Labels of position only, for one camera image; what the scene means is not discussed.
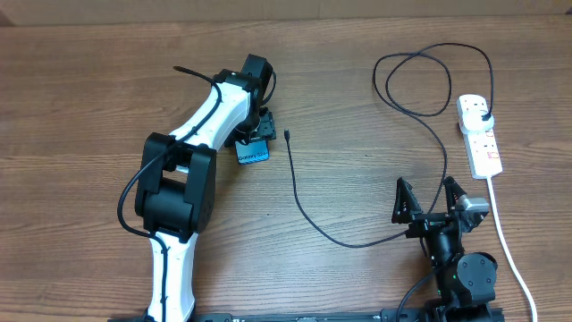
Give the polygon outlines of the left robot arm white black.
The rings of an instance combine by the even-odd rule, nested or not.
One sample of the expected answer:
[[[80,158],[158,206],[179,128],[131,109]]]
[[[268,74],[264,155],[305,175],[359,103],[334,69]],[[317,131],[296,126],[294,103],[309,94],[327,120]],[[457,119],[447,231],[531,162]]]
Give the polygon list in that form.
[[[215,207],[217,153],[234,148],[237,161],[266,161],[276,138],[266,107],[276,76],[263,57],[248,55],[240,71],[207,78],[206,101],[179,128],[151,133],[135,175],[135,212],[143,219],[153,258],[153,291],[142,320],[190,321],[198,236]]]

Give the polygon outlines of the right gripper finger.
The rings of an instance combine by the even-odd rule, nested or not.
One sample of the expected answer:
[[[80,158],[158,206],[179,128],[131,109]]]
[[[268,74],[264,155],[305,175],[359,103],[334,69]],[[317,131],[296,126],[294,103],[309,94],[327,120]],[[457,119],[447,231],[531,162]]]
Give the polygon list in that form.
[[[467,193],[460,187],[460,185],[454,180],[452,176],[448,176],[443,181],[443,187],[446,194],[447,210],[448,214],[452,215],[457,209],[457,204],[462,196]]]
[[[400,177],[397,180],[396,198],[392,212],[393,224],[409,224],[423,214],[423,209],[412,192],[412,186]]]

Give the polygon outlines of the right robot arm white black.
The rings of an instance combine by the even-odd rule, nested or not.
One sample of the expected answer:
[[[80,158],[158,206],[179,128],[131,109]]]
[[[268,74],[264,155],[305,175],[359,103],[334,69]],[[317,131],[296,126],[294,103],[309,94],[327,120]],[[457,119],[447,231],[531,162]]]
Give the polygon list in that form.
[[[465,253],[462,236],[472,232],[489,213],[484,198],[470,197],[452,178],[442,183],[447,202],[445,213],[428,214],[419,205],[412,186],[397,180],[396,199],[391,221],[406,224],[405,236],[425,244],[431,273],[415,284],[402,299],[395,313],[402,310],[411,293],[434,279],[439,297],[429,300],[410,318],[419,321],[498,321],[502,314],[493,312],[489,302],[495,299],[496,259],[486,252]]]

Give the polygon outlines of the blue Galaxy smartphone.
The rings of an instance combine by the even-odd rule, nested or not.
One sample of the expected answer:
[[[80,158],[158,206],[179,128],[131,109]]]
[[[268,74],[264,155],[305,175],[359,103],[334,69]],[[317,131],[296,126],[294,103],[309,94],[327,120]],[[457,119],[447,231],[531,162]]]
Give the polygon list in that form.
[[[251,142],[248,145],[236,142],[235,149],[240,165],[263,162],[268,160],[270,156],[266,140]]]

